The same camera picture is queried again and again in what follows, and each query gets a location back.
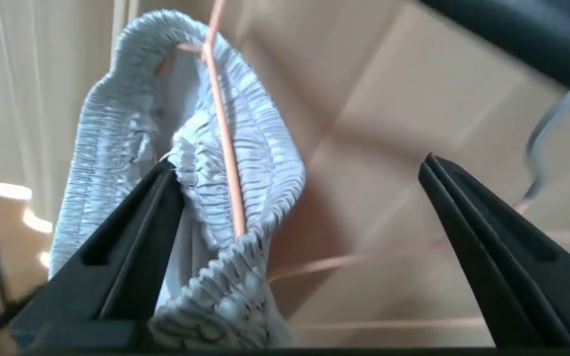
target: beige wall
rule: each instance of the beige wall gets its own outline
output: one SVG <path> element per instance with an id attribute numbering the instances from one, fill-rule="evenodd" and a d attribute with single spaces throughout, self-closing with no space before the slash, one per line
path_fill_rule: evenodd
<path id="1" fill-rule="evenodd" d="M 206 21 L 211 4 L 0 0 L 2 176 L 33 186 L 36 210 L 53 219 L 80 101 L 107 69 L 112 28 L 160 7 Z M 270 257 L 277 302 L 301 343 L 491 344 L 419 164 L 434 151 L 513 203 L 529 183 L 526 138 L 563 90 L 408 0 L 230 0 L 222 31 L 307 164 L 307 189 Z M 570 116 L 545 151 L 550 184 L 527 215 L 570 250 Z M 278 278 L 301 263 L 377 252 Z"/>

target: gray fabric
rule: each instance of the gray fabric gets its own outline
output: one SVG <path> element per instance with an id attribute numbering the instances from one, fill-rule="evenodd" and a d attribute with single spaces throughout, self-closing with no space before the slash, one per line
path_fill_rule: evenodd
<path id="1" fill-rule="evenodd" d="M 177 43 L 199 44 L 206 32 L 164 10 L 132 21 L 121 34 L 110 72 L 83 104 L 50 275 L 152 167 L 154 148 L 169 147 L 166 158 L 189 204 L 165 280 L 175 298 L 149 322 L 155 340 L 169 347 L 285 346 L 291 337 L 264 277 L 270 237 L 299 198 L 305 169 L 258 78 L 218 36 L 215 57 L 248 229 L 234 241 L 207 68 L 182 52 L 169 77 L 153 76 Z"/>

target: clothing item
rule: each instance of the clothing item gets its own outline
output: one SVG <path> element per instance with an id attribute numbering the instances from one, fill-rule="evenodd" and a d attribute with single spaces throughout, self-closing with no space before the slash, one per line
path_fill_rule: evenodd
<path id="1" fill-rule="evenodd" d="M 175 165 L 186 208 L 159 308 L 149 322 L 168 347 L 287 346 L 291 337 L 265 281 L 270 237 L 299 198 L 305 169 L 269 95 L 219 36 L 215 58 L 237 154 L 247 234 L 237 241 L 208 70 L 178 43 L 208 28 L 175 11 L 123 30 L 109 73 L 82 108 L 52 245 L 50 275 L 135 187 L 158 152 Z"/>

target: black pole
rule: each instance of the black pole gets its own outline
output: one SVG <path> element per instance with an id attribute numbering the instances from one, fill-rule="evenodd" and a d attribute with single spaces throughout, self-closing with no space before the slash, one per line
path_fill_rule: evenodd
<path id="1" fill-rule="evenodd" d="M 570 87 L 570 0 L 421 0 Z"/>

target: hanging garment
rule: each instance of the hanging garment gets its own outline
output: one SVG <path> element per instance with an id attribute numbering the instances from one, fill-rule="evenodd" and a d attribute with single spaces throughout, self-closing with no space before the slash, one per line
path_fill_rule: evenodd
<path id="1" fill-rule="evenodd" d="M 54 273 L 153 165 L 176 167 L 186 208 L 149 328 L 167 347 L 291 344 L 265 281 L 270 237 L 299 198 L 305 169 L 277 109 L 241 54 L 218 36 L 224 103 L 237 155 L 247 234 L 235 241 L 208 70 L 178 52 L 208 28 L 175 11 L 123 30 L 111 69 L 87 96 L 51 249 Z"/>

